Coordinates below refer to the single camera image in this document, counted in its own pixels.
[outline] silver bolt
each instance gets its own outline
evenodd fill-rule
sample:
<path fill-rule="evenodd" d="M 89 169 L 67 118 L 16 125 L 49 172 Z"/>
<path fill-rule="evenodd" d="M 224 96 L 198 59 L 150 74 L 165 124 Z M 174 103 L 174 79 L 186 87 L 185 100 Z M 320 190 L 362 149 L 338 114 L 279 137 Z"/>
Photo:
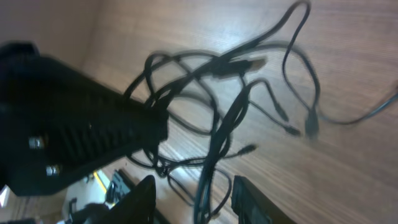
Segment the silver bolt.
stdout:
<path fill-rule="evenodd" d="M 44 149 L 44 139 L 42 137 L 30 137 L 29 148 L 31 149 Z"/>
<path fill-rule="evenodd" d="M 60 174 L 60 167 L 58 165 L 54 166 L 47 166 L 45 167 L 45 172 L 48 176 L 50 175 L 59 175 Z"/>

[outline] wood grain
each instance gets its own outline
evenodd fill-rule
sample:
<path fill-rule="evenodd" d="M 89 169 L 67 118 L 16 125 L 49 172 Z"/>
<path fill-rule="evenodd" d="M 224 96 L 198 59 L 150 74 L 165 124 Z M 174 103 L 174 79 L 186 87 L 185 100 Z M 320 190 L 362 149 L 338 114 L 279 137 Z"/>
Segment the wood grain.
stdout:
<path fill-rule="evenodd" d="M 119 91 L 143 69 L 155 50 L 205 49 L 225 52 L 273 26 L 293 3 L 291 0 L 105 0 L 99 13 L 85 72 Z M 302 17 L 294 13 L 271 40 L 289 40 Z M 398 2 L 395 0 L 314 0 L 310 18 L 297 45 L 305 49 L 322 86 L 320 104 L 330 116 L 349 119 L 377 103 L 398 79 Z M 288 91 L 281 77 L 283 52 L 265 54 L 267 65 L 248 75 L 269 79 L 276 96 L 303 130 L 306 111 Z M 189 61 L 198 65 L 203 61 Z M 288 61 L 290 80 L 306 100 L 313 87 L 297 59 Z M 178 77 L 173 66 L 154 73 L 155 85 Z M 237 80 L 205 80 L 217 93 L 226 111 L 239 92 Z M 269 108 L 263 89 L 252 99 Z M 145 86 L 134 94 L 144 99 Z M 193 123 L 208 127 L 210 113 L 192 103 L 171 106 Z M 297 223 L 397 223 L 398 213 L 398 106 L 356 126 L 320 122 L 317 141 L 293 138 L 251 108 L 234 132 L 231 151 L 247 143 L 260 147 L 254 153 L 219 164 L 231 176 L 244 175 Z M 170 137 L 161 152 L 181 159 L 205 155 L 208 139 L 180 129 L 170 122 Z M 133 178 L 143 179 L 150 170 L 125 159 L 105 168 L 109 175 L 123 167 Z M 200 170 L 176 170 L 173 175 L 194 192 Z M 215 176 L 213 198 L 219 202 L 227 181 Z M 191 223 L 192 208 L 157 178 L 159 210 L 172 223 Z M 212 223 L 237 223 L 230 202 Z"/>

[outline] cable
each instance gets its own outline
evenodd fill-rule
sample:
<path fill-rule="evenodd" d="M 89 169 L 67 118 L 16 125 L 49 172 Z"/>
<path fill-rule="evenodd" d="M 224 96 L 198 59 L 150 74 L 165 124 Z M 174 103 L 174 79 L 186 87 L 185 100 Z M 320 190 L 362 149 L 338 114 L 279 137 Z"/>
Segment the cable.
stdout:
<path fill-rule="evenodd" d="M 289 17 L 292 13 L 298 8 L 300 5 L 305 6 L 305 14 L 300 24 L 296 28 L 292 39 L 289 43 L 285 42 L 266 42 L 262 43 L 264 40 L 268 39 L 270 36 L 275 34 L 278 30 L 280 30 L 284 24 L 289 20 Z M 376 114 L 378 114 L 383 109 L 387 108 L 391 103 L 398 100 L 398 93 L 396 93 L 393 97 L 389 98 L 385 103 L 378 106 L 375 110 L 369 112 L 368 114 L 352 120 L 352 121 L 336 121 L 331 119 L 318 108 L 318 102 L 320 99 L 320 83 L 315 73 L 315 69 L 313 68 L 311 62 L 305 53 L 300 50 L 298 47 L 294 46 L 294 42 L 305 24 L 306 20 L 309 17 L 311 10 L 311 4 L 308 1 L 297 1 L 293 5 L 291 5 L 286 13 L 282 16 L 281 20 L 270 30 L 259 35 L 258 37 L 231 49 L 223 55 L 215 55 L 208 52 L 181 52 L 175 55 L 169 55 L 164 52 L 155 52 L 148 56 L 144 70 L 142 73 L 128 86 L 127 90 L 123 94 L 124 100 L 129 100 L 133 91 L 137 88 L 137 86 L 143 82 L 144 80 L 147 83 L 148 89 L 150 91 L 150 95 L 148 99 L 145 101 L 144 105 L 149 110 L 167 110 L 169 104 L 174 98 L 188 98 L 190 100 L 194 100 L 196 102 L 201 103 L 207 108 L 213 111 L 213 121 L 211 124 L 210 130 L 204 130 L 202 128 L 198 128 L 193 124 L 185 121 L 175 113 L 169 110 L 170 118 L 174 120 L 178 125 L 191 131 L 193 133 L 209 136 L 210 137 L 210 145 L 207 156 L 203 157 L 192 157 L 189 159 L 184 159 L 182 161 L 176 161 L 171 158 L 166 158 L 163 155 L 159 154 L 158 146 L 145 147 L 143 148 L 144 154 L 148 158 L 149 164 L 145 164 L 143 162 L 138 161 L 137 159 L 131 157 L 131 155 L 127 155 L 128 159 L 146 169 L 154 169 L 159 177 L 166 177 L 170 187 L 176 192 L 176 194 L 182 198 L 187 204 L 193 206 L 193 221 L 195 224 L 208 223 L 212 217 L 214 217 L 222 208 L 222 206 L 226 203 L 230 193 L 231 193 L 231 178 L 225 171 L 218 170 L 216 168 L 216 163 L 220 159 L 230 159 L 236 156 L 242 156 L 243 154 L 247 154 L 253 150 L 255 150 L 255 145 L 248 145 L 242 148 L 240 151 L 234 154 L 228 154 L 228 151 L 231 147 L 231 133 L 235 128 L 237 128 L 242 120 L 244 119 L 249 105 L 252 105 L 256 109 L 258 109 L 262 114 L 267 116 L 273 123 L 284 128 L 289 134 L 294 136 L 299 136 L 300 131 L 289 125 L 285 124 L 289 121 L 289 117 L 287 113 L 283 110 L 279 102 L 276 100 L 276 96 L 274 95 L 271 85 L 265 78 L 259 78 L 252 82 L 246 83 L 244 80 L 245 73 L 247 71 L 247 66 L 250 65 L 247 61 L 234 61 L 238 56 L 250 54 L 252 52 L 258 52 L 262 50 L 270 50 L 270 49 L 284 49 L 285 54 L 282 61 L 282 77 L 288 86 L 289 90 L 294 94 L 294 97 L 304 106 L 304 108 L 308 111 L 308 115 L 305 121 L 305 133 L 309 138 L 314 138 L 318 134 L 318 112 L 321 114 L 321 119 L 325 121 L 329 121 L 335 124 L 353 124 L 358 123 L 360 121 L 364 121 Z M 286 72 L 286 63 L 290 53 L 294 53 L 305 65 L 310 77 L 312 78 L 315 92 L 313 101 L 308 104 L 303 100 L 303 98 L 298 94 L 296 89 L 293 87 L 289 79 L 287 78 Z M 189 66 L 183 63 L 183 59 L 188 57 L 206 57 L 210 60 L 204 65 L 192 70 Z M 174 63 L 179 68 L 181 68 L 185 75 L 162 86 L 158 90 L 155 91 L 155 88 L 152 84 L 152 73 L 153 71 L 167 65 L 168 63 Z M 230 106 L 229 110 L 225 115 L 223 115 L 218 110 L 218 104 L 215 95 L 212 93 L 212 90 L 201 80 L 203 77 L 212 75 L 216 78 L 224 78 L 230 77 L 231 72 L 236 69 L 236 74 L 232 74 L 232 76 L 236 76 L 240 79 L 242 84 L 242 89 L 239 95 L 233 101 L 233 104 Z M 204 98 L 195 93 L 190 93 L 183 91 L 183 89 L 192 81 L 195 81 L 199 84 L 199 86 L 205 91 L 207 94 L 207 98 Z M 283 121 L 279 121 L 269 114 L 264 108 L 261 108 L 259 104 L 251 101 L 249 99 L 249 94 L 251 89 L 259 84 L 263 84 L 268 94 L 272 100 L 272 104 Z M 193 196 L 177 179 L 172 177 L 170 174 L 173 170 L 178 167 L 202 167 L 197 192 L 196 195 Z M 213 181 L 213 175 L 215 171 L 223 174 L 229 183 L 229 187 L 224 199 L 221 203 L 214 209 L 211 210 L 211 184 Z M 183 195 L 174 187 L 172 184 L 175 183 L 177 187 L 179 187 L 182 192 L 184 192 L 187 197 L 193 201 L 193 203 L 189 202 Z"/>

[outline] wire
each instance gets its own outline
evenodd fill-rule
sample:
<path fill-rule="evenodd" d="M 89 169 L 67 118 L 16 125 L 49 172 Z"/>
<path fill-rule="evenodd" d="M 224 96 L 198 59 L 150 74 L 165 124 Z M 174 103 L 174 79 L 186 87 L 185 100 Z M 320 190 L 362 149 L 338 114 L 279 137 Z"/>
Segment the wire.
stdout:
<path fill-rule="evenodd" d="M 262 43 L 264 40 L 268 39 L 270 36 L 275 34 L 278 30 L 280 30 L 284 24 L 289 20 L 289 17 L 292 13 L 298 8 L 300 5 L 305 6 L 305 14 L 300 24 L 296 28 L 292 39 L 290 42 L 266 42 Z M 127 90 L 123 94 L 124 100 L 129 100 L 133 91 L 137 88 L 137 86 L 143 82 L 144 80 L 147 83 L 148 89 L 150 91 L 150 95 L 148 99 L 145 101 L 144 105 L 146 108 L 151 110 L 167 110 L 171 101 L 175 98 L 188 98 L 190 100 L 194 100 L 207 108 L 211 109 L 213 112 L 213 121 L 211 124 L 210 130 L 205 130 L 199 127 L 194 126 L 193 124 L 185 121 L 180 116 L 175 114 L 173 111 L 169 110 L 170 118 L 174 120 L 178 125 L 191 131 L 193 133 L 209 136 L 210 137 L 210 145 L 209 151 L 206 156 L 203 157 L 192 157 L 188 159 L 184 159 L 182 161 L 176 161 L 171 158 L 167 158 L 161 154 L 159 154 L 158 146 L 147 146 L 143 148 L 144 154 L 148 158 L 151 164 L 145 164 L 143 162 L 138 161 L 137 159 L 131 157 L 131 155 L 127 155 L 128 159 L 137 164 L 138 166 L 144 167 L 146 169 L 154 169 L 159 177 L 166 177 L 170 187 L 176 192 L 176 194 L 181 197 L 187 204 L 193 206 L 193 221 L 195 224 L 208 223 L 212 217 L 214 217 L 222 208 L 222 206 L 228 200 L 228 197 L 231 193 L 232 189 L 232 181 L 231 178 L 225 171 L 219 170 L 216 168 L 216 164 L 220 159 L 230 159 L 237 156 L 242 156 L 243 154 L 247 154 L 253 150 L 255 150 L 255 145 L 248 145 L 242 148 L 240 151 L 234 154 L 228 154 L 228 151 L 231 147 L 231 133 L 235 128 L 239 126 L 239 124 L 244 119 L 249 105 L 252 105 L 256 109 L 258 109 L 261 113 L 267 116 L 273 123 L 284 128 L 289 134 L 294 136 L 300 135 L 300 131 L 285 122 L 289 121 L 289 117 L 287 113 L 283 110 L 279 102 L 276 100 L 276 96 L 274 95 L 271 85 L 265 78 L 259 78 L 252 82 L 246 83 L 244 80 L 245 73 L 239 72 L 236 74 L 236 77 L 239 77 L 242 89 L 239 95 L 233 101 L 233 104 L 230 106 L 229 110 L 226 114 L 222 114 L 218 109 L 218 104 L 215 95 L 212 90 L 202 81 L 202 78 L 208 75 L 211 75 L 212 71 L 215 68 L 223 68 L 229 65 L 229 62 L 236 59 L 238 56 L 250 54 L 252 52 L 259 52 L 262 50 L 271 50 L 271 49 L 284 49 L 285 54 L 282 61 L 282 77 L 288 86 L 289 90 L 294 94 L 296 99 L 303 105 L 304 108 L 308 111 L 308 115 L 305 121 L 305 133 L 309 138 L 313 138 L 318 134 L 318 115 L 317 108 L 318 102 L 320 99 L 320 83 L 315 73 L 315 69 L 313 68 L 310 60 L 305 55 L 305 53 L 294 46 L 294 42 L 307 21 L 311 10 L 311 4 L 308 1 L 297 1 L 292 4 L 286 13 L 282 16 L 281 20 L 270 30 L 259 35 L 258 37 L 231 49 L 223 55 L 215 55 L 208 52 L 199 52 L 199 51 L 191 51 L 191 52 L 181 52 L 175 55 L 169 55 L 164 52 L 155 52 L 148 56 L 144 70 L 142 73 L 128 86 Z M 294 53 L 299 59 L 303 62 L 305 68 L 307 69 L 310 77 L 312 78 L 315 91 L 314 91 L 314 99 L 308 104 L 303 100 L 303 98 L 298 94 L 296 89 L 293 87 L 289 79 L 287 78 L 286 72 L 286 63 L 290 53 Z M 192 70 L 189 66 L 185 65 L 183 59 L 189 57 L 206 57 L 210 60 L 203 64 L 202 66 Z M 162 86 L 158 90 L 155 91 L 155 88 L 152 84 L 152 73 L 167 65 L 168 63 L 174 63 L 179 68 L 181 68 L 185 75 L 169 82 L 168 84 Z M 195 81 L 199 84 L 199 86 L 205 91 L 207 94 L 207 98 L 197 95 L 195 93 L 190 93 L 183 91 L 183 89 L 192 81 Z M 284 122 L 279 121 L 274 118 L 271 114 L 269 114 L 264 108 L 261 108 L 259 104 L 251 101 L 249 99 L 249 94 L 251 89 L 259 84 L 263 84 L 271 100 L 273 102 L 274 108 L 280 118 L 284 120 Z M 385 103 L 378 106 L 375 110 L 369 112 L 368 114 L 352 120 L 352 121 L 337 121 L 329 118 L 328 116 L 323 115 L 321 111 L 321 119 L 325 121 L 329 121 L 335 124 L 353 124 L 358 123 L 360 121 L 364 121 L 376 114 L 380 111 L 387 108 L 391 103 L 398 100 L 398 93 L 393 97 L 389 98 Z M 192 195 L 177 179 L 175 179 L 170 173 L 178 167 L 202 167 L 200 179 L 198 182 L 196 195 Z M 211 186 L 213 181 L 213 175 L 215 171 L 223 174 L 228 180 L 228 190 L 224 197 L 224 199 L 220 202 L 220 204 L 212 211 L 211 210 Z M 183 197 L 183 195 L 177 190 L 177 188 L 172 184 L 172 182 L 179 187 L 181 191 L 187 195 Z"/>

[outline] black cable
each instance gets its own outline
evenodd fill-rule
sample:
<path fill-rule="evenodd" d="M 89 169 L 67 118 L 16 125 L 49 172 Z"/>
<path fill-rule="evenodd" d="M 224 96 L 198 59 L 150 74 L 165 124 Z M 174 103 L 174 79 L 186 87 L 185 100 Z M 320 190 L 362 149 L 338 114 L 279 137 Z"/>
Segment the black cable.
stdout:
<path fill-rule="evenodd" d="M 303 4 L 305 6 L 305 14 L 303 16 L 302 21 L 298 25 L 291 41 L 288 44 L 285 43 L 277 43 L 277 42 L 270 42 L 261 44 L 262 41 L 266 40 L 273 34 L 275 34 L 282 26 L 287 22 L 291 14 L 295 11 L 299 5 Z M 146 147 L 143 149 L 146 157 L 150 161 L 152 165 L 144 164 L 142 162 L 137 161 L 134 158 L 131 158 L 130 155 L 127 155 L 130 161 L 133 163 L 145 167 L 147 169 L 155 169 L 156 173 L 160 177 L 167 177 L 168 182 L 171 188 L 180 196 L 185 202 L 192 205 L 192 203 L 188 202 L 179 192 L 178 190 L 172 185 L 172 182 L 176 183 L 178 187 L 181 188 L 182 192 L 188 195 L 190 200 L 193 200 L 194 206 L 194 223 L 207 223 L 210 219 L 216 215 L 222 208 L 222 206 L 226 203 L 230 193 L 231 193 L 231 179 L 228 177 L 228 174 L 224 171 L 216 169 L 216 163 L 220 159 L 230 159 L 232 157 L 241 156 L 243 154 L 249 153 L 253 151 L 256 147 L 254 145 L 249 145 L 241 149 L 239 152 L 235 154 L 227 155 L 230 146 L 231 146 L 231 133 L 233 130 L 239 126 L 243 118 L 245 117 L 248 106 L 252 105 L 253 107 L 257 108 L 260 112 L 266 115 L 272 122 L 277 124 L 278 126 L 283 127 L 288 133 L 293 135 L 299 135 L 300 131 L 295 127 L 292 127 L 288 124 L 285 124 L 281 121 L 278 121 L 273 116 L 271 116 L 264 108 L 261 108 L 257 103 L 251 101 L 249 99 L 249 94 L 252 87 L 258 84 L 264 84 L 267 88 L 267 91 L 271 97 L 273 102 L 274 108 L 279 116 L 286 122 L 289 120 L 286 112 L 282 109 L 280 104 L 277 102 L 276 97 L 272 92 L 272 88 L 266 79 L 257 79 L 253 82 L 246 83 L 244 81 L 244 73 L 239 72 L 236 74 L 237 77 L 241 79 L 242 83 L 242 90 L 239 95 L 234 100 L 233 104 L 229 108 L 228 112 L 223 116 L 218 111 L 218 105 L 216 101 L 216 97 L 212 93 L 211 89 L 202 82 L 202 78 L 206 75 L 211 75 L 212 71 L 225 66 L 228 66 L 230 61 L 234 58 L 249 54 L 251 52 L 258 52 L 262 50 L 269 50 L 269 49 L 285 49 L 285 55 L 282 62 L 282 76 L 284 78 L 285 83 L 287 84 L 289 90 L 294 94 L 296 99 L 306 108 L 308 111 L 307 120 L 305 122 L 305 132 L 308 137 L 314 137 L 318 133 L 318 115 L 317 115 L 317 107 L 318 102 L 320 99 L 320 84 L 318 81 L 317 74 L 312 67 L 308 57 L 302 52 L 299 48 L 294 46 L 294 42 L 305 24 L 311 10 L 311 5 L 307 1 L 298 1 L 294 3 L 292 6 L 289 7 L 287 12 L 282 16 L 282 19 L 269 31 L 263 33 L 259 37 L 246 42 L 239 47 L 236 47 L 229 52 L 226 52 L 223 55 L 217 56 L 215 54 L 209 54 L 207 52 L 183 52 L 176 55 L 169 55 L 162 52 L 157 52 L 151 54 L 146 62 L 144 71 L 130 84 L 127 88 L 123 97 L 125 100 L 128 100 L 133 93 L 133 91 L 137 88 L 137 86 L 143 81 L 146 80 L 148 89 L 150 91 L 150 96 L 145 102 L 145 106 L 147 108 L 158 109 L 158 110 L 166 110 L 170 104 L 170 102 L 176 97 L 184 97 L 191 100 L 195 100 L 208 108 L 213 110 L 213 121 L 210 130 L 204 130 L 198 127 L 195 127 L 193 124 L 190 124 L 188 121 L 185 121 L 172 111 L 169 111 L 170 117 L 177 122 L 181 127 L 203 136 L 210 136 L 210 148 L 208 151 L 207 156 L 205 157 L 193 157 L 189 159 L 184 159 L 182 161 L 176 161 L 170 158 L 166 158 L 159 154 L 159 150 L 157 146 L 154 147 Z M 297 55 L 303 64 L 305 65 L 309 75 L 311 76 L 314 87 L 315 87 L 315 96 L 311 104 L 307 104 L 303 98 L 297 93 L 295 88 L 289 82 L 287 78 L 286 72 L 286 63 L 288 56 L 290 53 L 294 53 Z M 187 57 L 207 57 L 211 58 L 211 60 L 204 65 L 198 67 L 195 70 L 191 70 L 187 65 L 185 65 L 182 60 Z M 160 89 L 155 91 L 155 88 L 152 84 L 152 73 L 153 71 L 163 67 L 164 65 L 173 62 L 178 65 L 186 74 L 185 76 L 178 78 L 164 86 Z M 194 93 L 187 93 L 182 92 L 182 90 L 192 81 L 198 82 L 199 86 L 204 89 L 206 94 L 208 95 L 208 99 L 201 97 L 200 95 Z M 389 106 L 393 101 L 398 99 L 398 93 L 393 97 L 389 98 L 385 103 L 381 106 L 369 112 L 368 114 L 360 117 L 359 119 L 353 121 L 335 121 L 334 119 L 330 119 L 327 116 L 321 116 L 321 118 L 325 119 L 326 121 L 336 123 L 336 124 L 353 124 L 368 119 L 375 114 L 379 113 L 387 106 Z M 178 168 L 178 167 L 203 167 L 200 180 L 198 183 L 198 189 L 196 196 L 193 196 L 189 193 L 189 191 L 175 178 L 173 178 L 170 173 Z M 211 183 L 213 180 L 213 174 L 215 171 L 220 171 L 223 175 L 227 177 L 229 182 L 228 192 L 225 198 L 221 201 L 221 203 L 211 211 L 210 208 L 210 197 L 211 197 Z"/>

